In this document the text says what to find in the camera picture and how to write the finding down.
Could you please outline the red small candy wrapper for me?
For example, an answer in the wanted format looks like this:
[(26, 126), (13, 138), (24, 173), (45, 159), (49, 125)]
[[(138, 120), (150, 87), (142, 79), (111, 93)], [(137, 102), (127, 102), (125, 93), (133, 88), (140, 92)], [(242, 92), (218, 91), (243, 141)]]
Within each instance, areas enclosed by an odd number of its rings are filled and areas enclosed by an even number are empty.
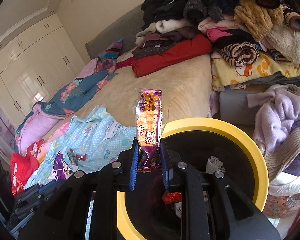
[(87, 158), (87, 155), (86, 154), (84, 154), (84, 155), (77, 154), (77, 155), (75, 155), (75, 158), (78, 160), (85, 161)]

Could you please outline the cream wardrobe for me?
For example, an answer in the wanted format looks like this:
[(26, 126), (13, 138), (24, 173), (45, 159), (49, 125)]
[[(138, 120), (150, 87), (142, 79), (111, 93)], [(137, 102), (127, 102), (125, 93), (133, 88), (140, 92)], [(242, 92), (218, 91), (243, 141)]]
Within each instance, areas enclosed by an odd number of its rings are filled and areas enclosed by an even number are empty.
[(37, 101), (49, 101), (84, 65), (56, 14), (39, 21), (0, 50), (0, 108), (18, 127)]

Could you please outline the lilac fluffy sweater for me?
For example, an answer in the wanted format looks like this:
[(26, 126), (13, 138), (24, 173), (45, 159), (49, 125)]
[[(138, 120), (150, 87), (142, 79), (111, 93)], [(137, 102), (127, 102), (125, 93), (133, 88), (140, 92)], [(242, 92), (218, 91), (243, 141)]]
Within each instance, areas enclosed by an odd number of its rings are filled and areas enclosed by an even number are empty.
[(300, 96), (288, 86), (273, 85), (265, 92), (247, 95), (249, 108), (258, 107), (253, 140), (265, 154), (273, 153), (300, 120)]

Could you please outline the beige bed sheet mattress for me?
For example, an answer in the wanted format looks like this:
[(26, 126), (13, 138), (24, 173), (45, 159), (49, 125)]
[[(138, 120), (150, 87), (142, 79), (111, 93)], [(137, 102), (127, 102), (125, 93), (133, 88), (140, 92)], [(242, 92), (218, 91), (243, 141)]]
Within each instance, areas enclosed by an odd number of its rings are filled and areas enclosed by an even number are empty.
[(210, 111), (212, 88), (209, 54), (179, 62), (157, 72), (135, 77), (131, 67), (120, 68), (95, 96), (75, 115), (85, 118), (95, 106), (106, 107), (123, 126), (135, 126), (138, 89), (162, 92), (163, 122), (191, 117), (206, 117)]

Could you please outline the white paper trash in bin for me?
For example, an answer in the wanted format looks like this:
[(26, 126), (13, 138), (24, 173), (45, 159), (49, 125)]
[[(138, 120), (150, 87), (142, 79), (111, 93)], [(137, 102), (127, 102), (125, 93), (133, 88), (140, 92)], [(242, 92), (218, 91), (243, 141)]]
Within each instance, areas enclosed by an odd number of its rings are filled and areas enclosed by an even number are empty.
[(206, 163), (206, 173), (213, 174), (216, 171), (226, 172), (226, 169), (223, 167), (223, 162), (220, 161), (217, 157), (211, 156)]

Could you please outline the striped purple sock garment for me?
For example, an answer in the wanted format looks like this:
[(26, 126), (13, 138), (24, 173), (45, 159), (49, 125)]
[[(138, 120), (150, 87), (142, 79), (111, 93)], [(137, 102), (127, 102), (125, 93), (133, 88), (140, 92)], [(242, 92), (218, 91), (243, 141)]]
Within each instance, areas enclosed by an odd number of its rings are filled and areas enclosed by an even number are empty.
[(112, 43), (104, 52), (102, 52), (96, 61), (95, 72), (100, 72), (106, 69), (110, 69), (115, 65), (117, 58), (121, 52), (123, 45), (123, 38)]

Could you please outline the striped brown knit garment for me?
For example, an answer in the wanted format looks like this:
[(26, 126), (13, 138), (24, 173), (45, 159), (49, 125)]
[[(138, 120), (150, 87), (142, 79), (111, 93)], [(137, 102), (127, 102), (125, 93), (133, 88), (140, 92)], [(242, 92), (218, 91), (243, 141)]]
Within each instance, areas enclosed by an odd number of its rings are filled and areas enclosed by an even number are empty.
[(233, 67), (242, 67), (253, 64), (260, 57), (255, 44), (250, 42), (227, 45), (219, 51), (222, 58)]

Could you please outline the yellow cartoon blanket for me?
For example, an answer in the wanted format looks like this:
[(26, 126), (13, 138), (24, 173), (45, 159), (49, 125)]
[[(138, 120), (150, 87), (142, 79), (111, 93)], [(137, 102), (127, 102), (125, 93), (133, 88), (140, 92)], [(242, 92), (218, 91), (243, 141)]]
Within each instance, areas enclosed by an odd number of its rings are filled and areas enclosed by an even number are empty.
[(258, 78), (274, 77), (276, 74), (289, 80), (300, 76), (300, 65), (276, 62), (266, 54), (261, 54), (255, 63), (241, 67), (228, 64), (216, 51), (211, 54), (211, 59), (212, 87), (218, 92), (227, 86), (255, 81)]

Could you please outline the light blue Hello Kitty blanket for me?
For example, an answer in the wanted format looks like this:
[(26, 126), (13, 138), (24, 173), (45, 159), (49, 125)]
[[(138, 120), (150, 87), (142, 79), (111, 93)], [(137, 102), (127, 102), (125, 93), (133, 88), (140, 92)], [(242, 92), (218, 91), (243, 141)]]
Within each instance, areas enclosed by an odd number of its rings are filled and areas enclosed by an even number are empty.
[[(105, 107), (94, 107), (85, 118), (73, 116), (68, 129), (52, 142), (44, 161), (30, 176), (25, 188), (46, 185), (54, 180), (53, 163), (58, 152), (63, 154), (63, 160), (72, 171), (91, 173), (116, 161), (120, 152), (131, 148), (135, 137), (136, 128), (117, 122)], [(67, 152), (70, 148), (76, 155), (87, 155), (85, 161), (77, 159), (78, 167), (69, 160)]]

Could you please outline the red crumpled wrapper in bin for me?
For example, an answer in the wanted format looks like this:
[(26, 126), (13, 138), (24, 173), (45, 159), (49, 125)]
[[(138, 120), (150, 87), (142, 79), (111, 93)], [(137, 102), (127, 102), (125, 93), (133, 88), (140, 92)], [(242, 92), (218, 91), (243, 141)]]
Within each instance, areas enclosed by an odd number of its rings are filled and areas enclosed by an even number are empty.
[(162, 201), (166, 205), (171, 205), (174, 203), (178, 203), (182, 201), (182, 193), (181, 192), (165, 192), (162, 196)]

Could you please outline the grey padded headboard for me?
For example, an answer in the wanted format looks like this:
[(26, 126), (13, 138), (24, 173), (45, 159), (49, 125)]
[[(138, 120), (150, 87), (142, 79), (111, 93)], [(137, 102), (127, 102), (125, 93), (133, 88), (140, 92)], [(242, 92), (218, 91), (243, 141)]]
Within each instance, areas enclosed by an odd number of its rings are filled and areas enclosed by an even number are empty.
[(141, 31), (143, 25), (143, 10), (141, 5), (138, 5), (85, 44), (89, 58), (97, 58), (102, 51), (121, 38), (123, 42), (120, 54), (131, 50), (135, 47), (136, 34)]

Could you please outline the beige ribbed knit sweater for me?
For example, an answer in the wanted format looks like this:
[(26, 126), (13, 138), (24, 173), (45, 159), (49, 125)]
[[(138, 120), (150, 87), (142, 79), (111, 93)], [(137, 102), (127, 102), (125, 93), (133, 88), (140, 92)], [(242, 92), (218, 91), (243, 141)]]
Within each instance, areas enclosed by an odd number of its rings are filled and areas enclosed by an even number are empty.
[[(288, 90), (300, 96), (300, 87), (295, 85), (288, 86)], [(292, 130), (287, 139), (277, 146), (273, 153), (266, 152), (264, 159), (268, 169), (269, 181), (273, 181), (278, 174), (286, 169), (288, 165), (300, 153), (300, 125), (292, 126)]]

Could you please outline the green black snack packet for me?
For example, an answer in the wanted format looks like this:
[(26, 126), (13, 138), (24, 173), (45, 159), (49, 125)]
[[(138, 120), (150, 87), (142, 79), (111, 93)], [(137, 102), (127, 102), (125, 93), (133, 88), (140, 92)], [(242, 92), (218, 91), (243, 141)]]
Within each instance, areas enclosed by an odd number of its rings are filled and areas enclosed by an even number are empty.
[(67, 155), (68, 155), (69, 160), (72, 163), (72, 165), (75, 165), (78, 167), (78, 161), (76, 158), (76, 154), (74, 153), (74, 151), (71, 148), (68, 150)]

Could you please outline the purple orange snack wrapper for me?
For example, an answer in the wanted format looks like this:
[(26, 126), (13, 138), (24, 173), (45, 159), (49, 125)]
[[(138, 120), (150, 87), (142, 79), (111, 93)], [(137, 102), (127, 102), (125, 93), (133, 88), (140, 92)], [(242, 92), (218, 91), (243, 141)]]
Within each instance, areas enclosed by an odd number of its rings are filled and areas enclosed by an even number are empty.
[(138, 89), (139, 98), (135, 107), (136, 137), (141, 150), (139, 169), (151, 169), (157, 155), (162, 128), (162, 91)]

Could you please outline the yellow rimmed black trash bin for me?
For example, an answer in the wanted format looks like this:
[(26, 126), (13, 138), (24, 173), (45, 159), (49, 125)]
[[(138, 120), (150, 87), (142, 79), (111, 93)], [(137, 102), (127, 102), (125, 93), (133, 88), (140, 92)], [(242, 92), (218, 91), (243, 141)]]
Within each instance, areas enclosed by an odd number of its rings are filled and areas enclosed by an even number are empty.
[[(162, 138), (168, 149), (199, 171), (222, 171), (263, 210), (268, 194), (268, 172), (263, 155), (238, 127), (213, 118), (185, 118), (168, 122)], [(124, 239), (177, 239), (164, 211), (158, 171), (140, 173), (135, 190), (118, 193), (117, 226)]]

